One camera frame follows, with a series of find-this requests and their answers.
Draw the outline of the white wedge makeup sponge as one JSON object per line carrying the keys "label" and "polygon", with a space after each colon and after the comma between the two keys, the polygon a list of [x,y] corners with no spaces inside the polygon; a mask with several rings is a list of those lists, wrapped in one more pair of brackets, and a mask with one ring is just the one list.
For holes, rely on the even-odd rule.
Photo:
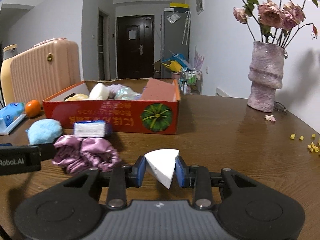
{"label": "white wedge makeup sponge", "polygon": [[170,189],[174,176],[176,157],[180,151],[177,149],[159,149],[144,155],[148,163],[149,172],[167,189]]}

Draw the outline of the orange tangerine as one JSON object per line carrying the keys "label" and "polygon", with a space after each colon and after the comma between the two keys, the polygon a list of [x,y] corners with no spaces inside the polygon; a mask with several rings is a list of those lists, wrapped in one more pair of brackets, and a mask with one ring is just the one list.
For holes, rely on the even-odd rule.
{"label": "orange tangerine", "polygon": [[30,100],[25,105],[24,111],[27,117],[34,118],[41,113],[41,104],[38,100]]}

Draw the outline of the yellow thermos jug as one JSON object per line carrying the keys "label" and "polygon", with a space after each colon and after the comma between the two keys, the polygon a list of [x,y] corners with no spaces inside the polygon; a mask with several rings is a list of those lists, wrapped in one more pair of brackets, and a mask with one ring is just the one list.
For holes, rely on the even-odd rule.
{"label": "yellow thermos jug", "polygon": [[15,101],[10,65],[13,58],[17,54],[18,52],[16,44],[9,45],[3,49],[3,62],[1,66],[1,88],[5,106]]}

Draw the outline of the dark brown entrance door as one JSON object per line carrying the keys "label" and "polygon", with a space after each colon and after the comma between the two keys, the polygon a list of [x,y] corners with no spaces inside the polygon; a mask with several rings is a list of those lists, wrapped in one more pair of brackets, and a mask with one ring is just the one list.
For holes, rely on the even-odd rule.
{"label": "dark brown entrance door", "polygon": [[154,16],[117,18],[117,77],[153,77]]}

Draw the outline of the red cardboard pumpkin box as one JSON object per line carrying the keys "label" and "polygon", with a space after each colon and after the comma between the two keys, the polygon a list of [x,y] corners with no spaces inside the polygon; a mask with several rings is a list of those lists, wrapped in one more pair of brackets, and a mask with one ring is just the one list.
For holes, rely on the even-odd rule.
{"label": "red cardboard pumpkin box", "polygon": [[[143,92],[149,79],[108,80],[105,86],[121,84],[135,92]],[[88,95],[97,81],[81,81],[43,100],[43,109],[49,119],[55,119],[63,128],[73,128],[78,121],[103,120],[115,132],[175,134],[178,108],[181,100],[180,88],[175,79],[160,79],[172,83],[175,101],[144,100],[82,100],[65,101],[72,94]]]}

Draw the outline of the white cylindrical sponge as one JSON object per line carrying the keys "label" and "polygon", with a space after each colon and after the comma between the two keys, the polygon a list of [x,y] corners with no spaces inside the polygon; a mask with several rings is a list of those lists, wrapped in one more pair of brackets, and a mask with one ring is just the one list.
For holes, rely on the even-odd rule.
{"label": "white cylindrical sponge", "polygon": [[105,86],[103,83],[96,84],[90,94],[89,100],[107,100],[110,94],[110,89]]}

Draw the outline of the iridescent translucent shower cap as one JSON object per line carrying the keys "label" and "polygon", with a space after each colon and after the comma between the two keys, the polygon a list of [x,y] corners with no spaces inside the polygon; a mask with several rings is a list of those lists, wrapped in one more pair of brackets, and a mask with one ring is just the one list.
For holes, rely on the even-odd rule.
{"label": "iridescent translucent shower cap", "polygon": [[135,92],[130,87],[122,86],[115,94],[115,100],[138,100],[141,94]]}

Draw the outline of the light blue fluffy puff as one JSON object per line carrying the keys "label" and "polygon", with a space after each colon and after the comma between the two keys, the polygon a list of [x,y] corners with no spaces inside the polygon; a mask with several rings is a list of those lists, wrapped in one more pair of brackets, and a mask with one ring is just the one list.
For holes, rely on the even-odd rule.
{"label": "light blue fluffy puff", "polygon": [[26,134],[30,145],[53,143],[63,132],[59,121],[42,119],[33,123]]}

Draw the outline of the pink layered cleaning sponge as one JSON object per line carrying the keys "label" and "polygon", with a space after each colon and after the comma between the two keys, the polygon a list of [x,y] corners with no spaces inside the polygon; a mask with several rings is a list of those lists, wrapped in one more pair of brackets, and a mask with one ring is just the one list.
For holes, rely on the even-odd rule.
{"label": "pink layered cleaning sponge", "polygon": [[175,101],[176,88],[172,83],[149,78],[140,100],[144,101]]}

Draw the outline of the white yellow plush alpaca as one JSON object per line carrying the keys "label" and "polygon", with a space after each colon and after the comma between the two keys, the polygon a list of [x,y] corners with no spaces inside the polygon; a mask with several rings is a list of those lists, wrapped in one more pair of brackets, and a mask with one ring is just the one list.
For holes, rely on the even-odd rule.
{"label": "white yellow plush alpaca", "polygon": [[89,99],[86,94],[75,94],[74,96],[68,97],[65,101],[82,101]]}

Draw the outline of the pink ribbed small suitcase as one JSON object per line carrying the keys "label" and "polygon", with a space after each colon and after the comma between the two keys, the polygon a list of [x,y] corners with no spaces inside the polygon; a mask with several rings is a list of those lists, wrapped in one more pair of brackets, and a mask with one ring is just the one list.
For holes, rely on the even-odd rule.
{"label": "pink ribbed small suitcase", "polygon": [[10,64],[15,100],[39,102],[81,81],[79,47],[66,38],[54,38],[16,55]]}

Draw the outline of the blue pocket tissue pack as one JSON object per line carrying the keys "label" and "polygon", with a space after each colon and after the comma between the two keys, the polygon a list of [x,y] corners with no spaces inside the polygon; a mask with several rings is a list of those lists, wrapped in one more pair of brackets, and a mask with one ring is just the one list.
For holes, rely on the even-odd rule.
{"label": "blue pocket tissue pack", "polygon": [[79,121],[73,125],[73,134],[77,137],[107,137],[112,134],[112,127],[103,120]]}

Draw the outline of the purple satin scrunchie bonnet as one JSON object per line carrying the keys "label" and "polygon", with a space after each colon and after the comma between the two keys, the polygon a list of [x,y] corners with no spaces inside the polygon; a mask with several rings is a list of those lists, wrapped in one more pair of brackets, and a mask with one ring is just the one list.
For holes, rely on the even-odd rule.
{"label": "purple satin scrunchie bonnet", "polygon": [[56,155],[52,164],[75,175],[89,168],[111,171],[121,162],[117,150],[104,138],[81,138],[63,135],[54,144]]}

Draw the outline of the lavender fluffy towel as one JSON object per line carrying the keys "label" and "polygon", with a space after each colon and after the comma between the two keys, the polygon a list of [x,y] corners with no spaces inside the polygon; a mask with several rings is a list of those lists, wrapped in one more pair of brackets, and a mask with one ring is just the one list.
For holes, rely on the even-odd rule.
{"label": "lavender fluffy towel", "polygon": [[124,86],[121,84],[114,84],[107,86],[107,89],[109,91],[108,99],[114,99],[116,94],[123,88]]}

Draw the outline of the white wall electrical panel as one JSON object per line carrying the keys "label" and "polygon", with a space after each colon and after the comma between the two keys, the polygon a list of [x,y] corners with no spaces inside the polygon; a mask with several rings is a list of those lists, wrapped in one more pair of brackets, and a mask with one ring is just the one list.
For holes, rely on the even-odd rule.
{"label": "white wall electrical panel", "polygon": [[199,15],[204,11],[204,0],[196,0],[196,12]]}

